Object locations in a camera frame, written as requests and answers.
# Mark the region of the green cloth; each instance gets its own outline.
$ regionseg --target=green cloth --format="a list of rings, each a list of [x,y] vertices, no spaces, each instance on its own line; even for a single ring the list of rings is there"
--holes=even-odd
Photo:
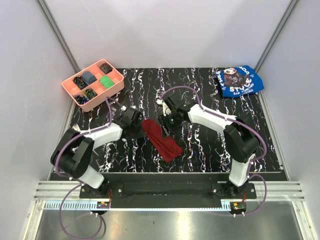
[[[100,78],[100,83],[101,83],[106,89],[108,89],[108,88],[112,87],[113,85],[115,85],[115,83],[114,83],[114,82],[111,80],[111,78],[108,77],[108,76],[102,76],[102,77]]]

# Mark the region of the red cloth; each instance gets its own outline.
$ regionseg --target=red cloth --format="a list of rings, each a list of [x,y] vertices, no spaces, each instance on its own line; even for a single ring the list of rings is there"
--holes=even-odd
[[[170,136],[162,137],[161,126],[153,119],[147,119],[142,122],[142,128],[149,140],[155,146],[161,157],[166,163],[182,154],[182,149]]]

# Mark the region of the orange tray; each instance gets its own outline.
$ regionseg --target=orange tray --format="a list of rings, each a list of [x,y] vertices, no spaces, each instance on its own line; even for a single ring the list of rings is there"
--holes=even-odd
[[[101,69],[100,66],[102,64],[108,64],[111,68],[112,71],[109,72],[108,74],[105,74]],[[81,76],[83,72],[88,71],[92,73],[96,77],[96,81],[94,83],[91,83],[84,89],[81,89],[75,85],[73,82],[73,79],[76,76]],[[111,78],[111,80],[114,82],[114,85],[106,89],[101,83],[100,83],[100,78],[102,76],[108,76]],[[62,82],[62,87],[67,91],[67,93],[72,97],[72,99],[75,101],[75,103],[83,109],[84,112],[89,112],[92,109],[94,109],[96,106],[99,104],[103,103],[107,97],[112,97],[116,93],[120,92],[122,89],[125,88],[125,83],[124,83],[124,76],[118,72],[109,62],[107,62],[104,59],[101,59],[91,66],[88,66],[87,68],[83,69],[82,71],[78,72],[77,74],[73,75],[72,77],[69,77],[68,79],[64,80]],[[87,89],[93,89],[97,96],[95,96],[93,99],[89,100],[83,105],[80,105],[76,99],[76,95],[80,96],[85,96],[85,91]]]

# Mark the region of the white wall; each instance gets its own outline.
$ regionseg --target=white wall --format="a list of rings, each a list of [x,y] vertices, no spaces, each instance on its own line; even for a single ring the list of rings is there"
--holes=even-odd
[[[50,170],[73,70],[34,0],[0,8],[0,239],[21,239],[39,180]]]
[[[254,68],[290,0],[46,2],[81,68]]]
[[[259,71],[289,174],[320,236],[320,1],[302,0]]]

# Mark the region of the blue t-shirt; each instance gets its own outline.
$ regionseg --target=blue t-shirt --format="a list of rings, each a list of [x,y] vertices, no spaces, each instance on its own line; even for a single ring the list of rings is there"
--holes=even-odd
[[[238,66],[217,71],[216,76],[224,97],[238,98],[244,94],[256,93],[264,89],[264,83],[251,67]]]

